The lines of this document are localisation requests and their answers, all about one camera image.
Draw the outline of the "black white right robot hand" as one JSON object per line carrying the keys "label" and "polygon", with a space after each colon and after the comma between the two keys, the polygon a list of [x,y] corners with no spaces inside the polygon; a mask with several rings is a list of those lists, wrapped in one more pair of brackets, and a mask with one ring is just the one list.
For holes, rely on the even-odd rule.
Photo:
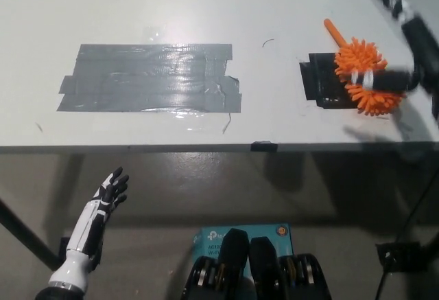
{"label": "black white right robot hand", "polygon": [[368,90],[386,92],[408,92],[421,85],[431,94],[431,112],[438,119],[438,42],[421,15],[406,0],[380,1],[401,26],[414,68],[353,71],[351,82]]}

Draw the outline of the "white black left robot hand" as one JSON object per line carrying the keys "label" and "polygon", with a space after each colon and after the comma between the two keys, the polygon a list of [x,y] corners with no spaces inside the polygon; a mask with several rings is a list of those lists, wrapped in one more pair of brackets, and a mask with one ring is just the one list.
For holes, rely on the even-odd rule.
{"label": "white black left robot hand", "polygon": [[66,248],[65,264],[91,272],[100,263],[106,225],[114,210],[127,199],[129,176],[119,167],[111,172],[86,203]]}

